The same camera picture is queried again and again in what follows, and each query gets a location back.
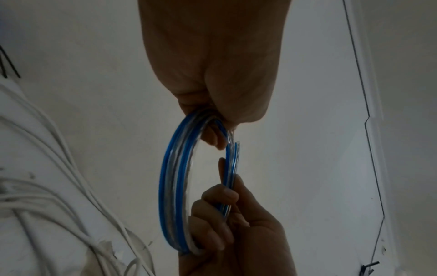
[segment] black wire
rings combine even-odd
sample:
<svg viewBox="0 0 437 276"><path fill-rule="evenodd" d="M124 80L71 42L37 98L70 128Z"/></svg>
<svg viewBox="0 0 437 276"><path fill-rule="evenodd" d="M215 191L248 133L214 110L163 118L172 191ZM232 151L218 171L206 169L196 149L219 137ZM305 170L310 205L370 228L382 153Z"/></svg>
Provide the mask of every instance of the black wire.
<svg viewBox="0 0 437 276"><path fill-rule="evenodd" d="M3 49L3 47L2 47L1 45L0 45L0 51L3 53L3 55L5 55L6 60L8 61L9 65L12 67L12 70L15 72L15 74L17 75L17 77L21 79L20 74L18 74L17 69L15 69L14 64L13 64L12 61L9 59L8 55L6 54L5 50ZM0 62L1 62L1 69L2 69L3 76L4 76L5 78L7 78L8 76L6 75L6 71L5 71L5 67L3 66L3 62L2 62L2 61L0 61Z"/></svg>

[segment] black metal object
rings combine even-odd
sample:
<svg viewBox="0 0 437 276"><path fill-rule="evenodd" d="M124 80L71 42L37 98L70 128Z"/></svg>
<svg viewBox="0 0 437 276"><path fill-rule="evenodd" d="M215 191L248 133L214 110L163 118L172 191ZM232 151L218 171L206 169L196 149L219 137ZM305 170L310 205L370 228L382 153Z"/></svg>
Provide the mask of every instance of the black metal object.
<svg viewBox="0 0 437 276"><path fill-rule="evenodd" d="M5 65L3 64L3 60L1 58L1 54L3 54L6 58L6 60L8 61L9 65L11 66L12 70L14 71L15 75L17 75L18 78L21 78L20 74L18 73L17 69L15 68L14 64L12 63L12 61L10 60L10 58L8 57L8 55L6 54L6 51L3 49L3 47L0 45L0 69L1 69L1 74L2 76L7 79L8 75L6 74L6 69L5 69Z"/></svg>
<svg viewBox="0 0 437 276"><path fill-rule="evenodd" d="M371 269L371 267L372 267L372 266L376 266L376 265L379 265L379 262L378 262L378 261L373 262L373 263L368 264L368 265L365 265L365 266L361 266L360 273L359 273L358 276L368 276L368 275L372 274L375 270Z"/></svg>

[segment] human hand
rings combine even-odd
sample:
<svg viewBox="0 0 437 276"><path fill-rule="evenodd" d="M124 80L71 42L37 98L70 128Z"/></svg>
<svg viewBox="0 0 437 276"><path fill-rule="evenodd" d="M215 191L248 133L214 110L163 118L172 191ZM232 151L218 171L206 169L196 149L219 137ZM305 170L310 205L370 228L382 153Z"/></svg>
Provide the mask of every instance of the human hand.
<svg viewBox="0 0 437 276"><path fill-rule="evenodd" d="M228 130L264 116L290 2L138 0L150 64L186 115L215 108ZM202 139L226 146L214 126Z"/></svg>
<svg viewBox="0 0 437 276"><path fill-rule="evenodd" d="M223 181L223 158L218 167ZM216 203L232 205L227 221ZM189 229L207 253L180 256L180 276L296 276L282 225L239 176L234 190L218 184L203 193L193 204Z"/></svg>

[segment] white floor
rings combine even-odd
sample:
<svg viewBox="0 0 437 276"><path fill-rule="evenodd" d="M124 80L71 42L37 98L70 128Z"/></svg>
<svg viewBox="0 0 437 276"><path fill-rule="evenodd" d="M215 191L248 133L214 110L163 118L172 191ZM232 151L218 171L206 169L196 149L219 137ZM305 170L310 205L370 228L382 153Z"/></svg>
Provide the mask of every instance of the white floor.
<svg viewBox="0 0 437 276"><path fill-rule="evenodd" d="M107 205L151 243L158 275L176 275L157 187L183 115L147 61L136 2L6 0L0 18L23 91L58 123ZM268 114L236 138L239 173L284 224L300 275L358 275L371 261L382 211L367 117L342 1L293 1ZM198 149L193 200L218 183L221 155Z"/></svg>

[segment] blue and clear plastic strip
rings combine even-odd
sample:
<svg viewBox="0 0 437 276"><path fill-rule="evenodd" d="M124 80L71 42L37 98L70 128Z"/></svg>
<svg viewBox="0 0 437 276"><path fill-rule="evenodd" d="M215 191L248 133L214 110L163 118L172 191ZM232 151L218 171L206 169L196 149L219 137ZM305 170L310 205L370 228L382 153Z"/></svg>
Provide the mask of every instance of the blue and clear plastic strip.
<svg viewBox="0 0 437 276"><path fill-rule="evenodd" d="M234 142L234 135L227 131L216 111L203 109L189 114L176 129L168 144L161 167L159 179L159 218L167 242L181 253L201 255L188 230L188 174L193 150L205 127L215 123L228 141L223 185L233 188L239 159L239 143ZM228 205L216 208L227 217Z"/></svg>

